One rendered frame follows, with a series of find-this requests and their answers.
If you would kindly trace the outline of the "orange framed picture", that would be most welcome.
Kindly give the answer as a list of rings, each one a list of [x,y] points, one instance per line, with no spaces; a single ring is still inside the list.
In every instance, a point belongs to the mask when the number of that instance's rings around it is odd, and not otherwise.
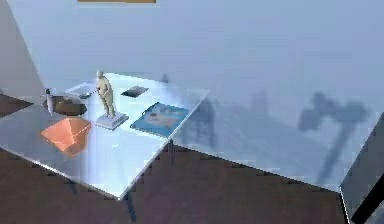
[[[141,3],[156,3],[157,0],[77,0],[78,2],[118,2],[118,3],[133,3],[133,4],[141,4]]]

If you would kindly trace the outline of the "dark flat phone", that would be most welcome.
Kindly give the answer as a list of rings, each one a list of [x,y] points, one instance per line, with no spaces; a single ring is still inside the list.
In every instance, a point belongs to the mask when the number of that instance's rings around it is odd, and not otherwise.
[[[127,96],[127,97],[131,97],[131,98],[137,98],[138,96],[140,96],[141,94],[143,94],[146,91],[147,91],[146,87],[133,86],[130,89],[124,91],[122,93],[122,96]]]

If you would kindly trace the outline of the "blue book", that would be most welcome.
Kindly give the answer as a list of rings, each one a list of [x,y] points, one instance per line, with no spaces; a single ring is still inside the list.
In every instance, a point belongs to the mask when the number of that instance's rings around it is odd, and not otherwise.
[[[186,108],[156,102],[148,107],[130,127],[138,131],[168,138],[188,114],[189,110]]]

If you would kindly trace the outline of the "white pepper shaker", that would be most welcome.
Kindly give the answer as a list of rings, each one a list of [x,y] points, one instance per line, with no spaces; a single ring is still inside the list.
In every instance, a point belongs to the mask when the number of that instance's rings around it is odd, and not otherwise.
[[[54,112],[54,102],[53,102],[52,94],[49,88],[45,90],[45,95],[46,95],[47,109],[50,115],[52,116]]]

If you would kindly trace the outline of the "beige human statue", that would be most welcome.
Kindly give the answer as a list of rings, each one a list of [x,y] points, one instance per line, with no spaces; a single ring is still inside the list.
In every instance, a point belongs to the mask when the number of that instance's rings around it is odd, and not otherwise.
[[[109,79],[104,75],[104,72],[98,70],[96,76],[96,90],[103,105],[104,114],[96,119],[95,124],[109,130],[115,130],[127,121],[129,117],[126,114],[115,110],[113,89]]]

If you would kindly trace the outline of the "brown round plate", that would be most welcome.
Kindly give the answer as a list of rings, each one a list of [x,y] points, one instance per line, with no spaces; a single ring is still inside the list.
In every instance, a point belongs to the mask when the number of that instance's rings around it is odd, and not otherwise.
[[[66,116],[80,116],[87,107],[80,100],[67,96],[53,96],[53,111]]]

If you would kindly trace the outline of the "grey room door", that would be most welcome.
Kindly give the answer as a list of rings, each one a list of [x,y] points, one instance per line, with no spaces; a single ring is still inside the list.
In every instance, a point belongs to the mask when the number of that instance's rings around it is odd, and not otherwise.
[[[384,112],[341,183],[340,191],[348,224],[352,216],[384,174]],[[384,224],[384,200],[365,224]]]

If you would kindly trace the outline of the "white table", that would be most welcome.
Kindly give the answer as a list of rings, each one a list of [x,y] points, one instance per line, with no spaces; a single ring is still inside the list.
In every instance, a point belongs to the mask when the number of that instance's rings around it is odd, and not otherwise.
[[[97,96],[90,96],[85,101],[87,112],[83,118],[92,127],[86,148],[81,153],[69,157],[41,137],[41,131],[63,117],[59,114],[51,116],[38,105],[0,119],[0,148],[109,198],[125,200],[131,218],[135,219],[129,191],[163,148],[173,144],[174,135],[208,92],[113,73],[106,77],[112,84],[116,111],[128,115],[129,119],[115,130],[97,126],[95,121],[103,114],[103,108]],[[147,91],[137,98],[122,96],[133,86],[146,87]],[[189,110],[187,117],[168,138],[130,127],[156,102]]]

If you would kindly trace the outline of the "orange faceted bowl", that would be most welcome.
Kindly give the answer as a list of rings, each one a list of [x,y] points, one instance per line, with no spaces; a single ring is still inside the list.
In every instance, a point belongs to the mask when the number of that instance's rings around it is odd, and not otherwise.
[[[64,118],[40,132],[43,139],[69,157],[81,153],[87,145],[92,124],[82,118]]]

